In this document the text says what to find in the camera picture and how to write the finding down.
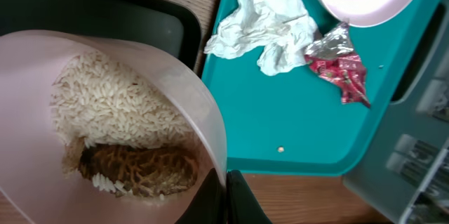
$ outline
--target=white napkin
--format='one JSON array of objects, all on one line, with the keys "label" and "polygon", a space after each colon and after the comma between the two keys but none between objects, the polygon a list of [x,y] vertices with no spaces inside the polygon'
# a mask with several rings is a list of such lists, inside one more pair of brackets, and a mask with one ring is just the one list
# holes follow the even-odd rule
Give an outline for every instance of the white napkin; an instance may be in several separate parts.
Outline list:
[{"label": "white napkin", "polygon": [[257,46],[257,61],[268,76],[305,64],[303,48],[314,41],[316,23],[301,0],[237,0],[239,7],[219,25],[204,49],[234,59]]}]

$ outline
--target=candy wrapper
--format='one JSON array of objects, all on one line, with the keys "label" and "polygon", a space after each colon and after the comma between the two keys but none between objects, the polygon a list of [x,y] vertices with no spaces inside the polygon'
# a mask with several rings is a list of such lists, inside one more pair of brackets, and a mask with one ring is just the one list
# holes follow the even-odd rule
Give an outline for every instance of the candy wrapper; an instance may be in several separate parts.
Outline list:
[{"label": "candy wrapper", "polygon": [[361,102],[370,107],[366,96],[366,68],[352,46],[349,25],[341,22],[324,38],[314,41],[305,51],[311,70],[342,89],[342,103]]}]

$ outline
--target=white rice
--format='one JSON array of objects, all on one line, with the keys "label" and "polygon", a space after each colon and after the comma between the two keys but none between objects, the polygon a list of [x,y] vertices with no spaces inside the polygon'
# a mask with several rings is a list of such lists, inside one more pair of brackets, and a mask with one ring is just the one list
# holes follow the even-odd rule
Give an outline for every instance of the white rice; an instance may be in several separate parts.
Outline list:
[{"label": "white rice", "polygon": [[185,145],[197,136],[156,87],[97,51],[69,61],[53,84],[53,126],[65,145]]}]

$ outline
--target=teal tray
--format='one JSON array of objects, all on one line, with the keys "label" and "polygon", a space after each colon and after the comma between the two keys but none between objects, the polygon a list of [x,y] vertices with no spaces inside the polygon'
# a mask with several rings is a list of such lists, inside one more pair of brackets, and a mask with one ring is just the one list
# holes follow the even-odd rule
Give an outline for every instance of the teal tray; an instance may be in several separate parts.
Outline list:
[{"label": "teal tray", "polygon": [[[233,60],[208,55],[202,79],[224,119],[228,169],[315,176],[348,172],[369,146],[439,1],[414,0],[382,25],[351,28],[368,69],[371,109],[359,103],[342,105],[339,88],[308,67],[263,75],[256,65],[262,48]],[[336,23],[318,0],[303,2],[321,32]],[[236,8],[236,0],[221,0],[214,33]],[[285,151],[278,152],[279,146]]]}]

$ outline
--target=wooden table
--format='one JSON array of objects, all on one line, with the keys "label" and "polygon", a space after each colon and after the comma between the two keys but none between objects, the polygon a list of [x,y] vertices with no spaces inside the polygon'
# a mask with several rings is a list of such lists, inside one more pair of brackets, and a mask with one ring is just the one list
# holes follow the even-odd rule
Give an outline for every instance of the wooden table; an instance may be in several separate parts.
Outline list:
[{"label": "wooden table", "polygon": [[[219,0],[169,0],[190,8],[198,17],[203,44],[196,71],[204,60],[202,48],[210,36]],[[266,176],[245,178],[273,223],[381,223],[387,219],[348,191],[341,178]],[[27,221],[0,194],[0,223]]]}]

